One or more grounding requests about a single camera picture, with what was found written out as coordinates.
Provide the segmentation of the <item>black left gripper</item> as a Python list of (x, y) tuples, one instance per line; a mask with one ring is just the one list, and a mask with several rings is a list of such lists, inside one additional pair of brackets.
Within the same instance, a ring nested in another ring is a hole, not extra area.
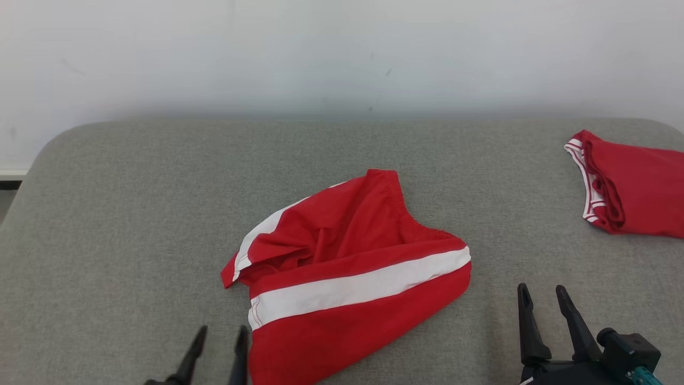
[[(208, 326), (202, 326), (190, 348), (175, 373), (164, 381), (149, 379), (143, 385), (191, 385), (197, 360), (202, 356)], [(248, 385), (248, 349), (250, 344), (250, 331), (247, 326), (240, 326), (234, 349), (234, 360), (230, 370), (228, 385)]]

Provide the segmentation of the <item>red numbered basketball jersey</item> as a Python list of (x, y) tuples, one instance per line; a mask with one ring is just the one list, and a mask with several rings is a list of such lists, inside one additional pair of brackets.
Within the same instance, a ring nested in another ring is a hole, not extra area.
[(564, 150), (581, 173), (589, 224), (609, 234), (684, 239), (684, 152), (608, 142), (587, 130)]

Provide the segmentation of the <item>red white-striped shorts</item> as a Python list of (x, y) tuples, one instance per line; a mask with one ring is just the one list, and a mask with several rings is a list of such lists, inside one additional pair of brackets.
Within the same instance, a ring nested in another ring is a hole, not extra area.
[(220, 277), (248, 289), (253, 385), (316, 385), (457, 300), (471, 270), (462, 239), (413, 218), (396, 171), (369, 169), (266, 217)]

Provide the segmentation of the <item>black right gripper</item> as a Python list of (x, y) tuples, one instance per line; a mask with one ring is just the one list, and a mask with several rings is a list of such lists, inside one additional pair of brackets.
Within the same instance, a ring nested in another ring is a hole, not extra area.
[(611, 385), (611, 376), (600, 364), (601, 349), (563, 285), (555, 287), (559, 309), (571, 336), (572, 360), (550, 360), (533, 314), (533, 300), (525, 283), (517, 287), (520, 357), (519, 385)]

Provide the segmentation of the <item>wall baseboard strip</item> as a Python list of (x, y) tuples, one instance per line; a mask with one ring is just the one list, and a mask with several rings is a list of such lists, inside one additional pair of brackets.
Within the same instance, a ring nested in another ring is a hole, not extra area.
[(0, 191), (19, 190), (27, 169), (0, 169)]

